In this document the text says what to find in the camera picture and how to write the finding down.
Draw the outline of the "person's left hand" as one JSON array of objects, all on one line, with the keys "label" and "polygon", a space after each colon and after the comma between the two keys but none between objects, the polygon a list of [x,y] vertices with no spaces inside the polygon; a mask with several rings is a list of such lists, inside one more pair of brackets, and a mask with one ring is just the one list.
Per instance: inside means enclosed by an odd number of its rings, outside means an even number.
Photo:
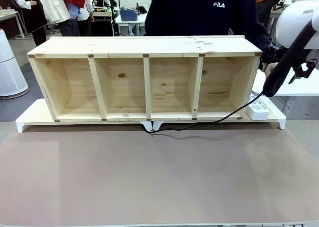
[{"label": "person's left hand", "polygon": [[271,72],[275,69],[275,67],[277,66],[277,62],[276,63],[270,63],[267,65],[267,67],[264,70],[266,79],[270,76]]}]

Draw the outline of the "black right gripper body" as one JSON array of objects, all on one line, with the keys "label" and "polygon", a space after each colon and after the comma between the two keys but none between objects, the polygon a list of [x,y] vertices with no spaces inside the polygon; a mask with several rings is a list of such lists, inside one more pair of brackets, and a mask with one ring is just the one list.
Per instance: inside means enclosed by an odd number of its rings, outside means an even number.
[{"label": "black right gripper body", "polygon": [[306,70],[303,70],[302,64],[300,63],[300,64],[297,65],[296,72],[301,71],[302,74],[303,74],[302,78],[309,78],[309,76],[311,75],[312,71],[315,69],[315,66],[317,65],[317,63],[318,63],[318,60],[315,59],[315,58],[306,60],[306,62],[305,62]]}]

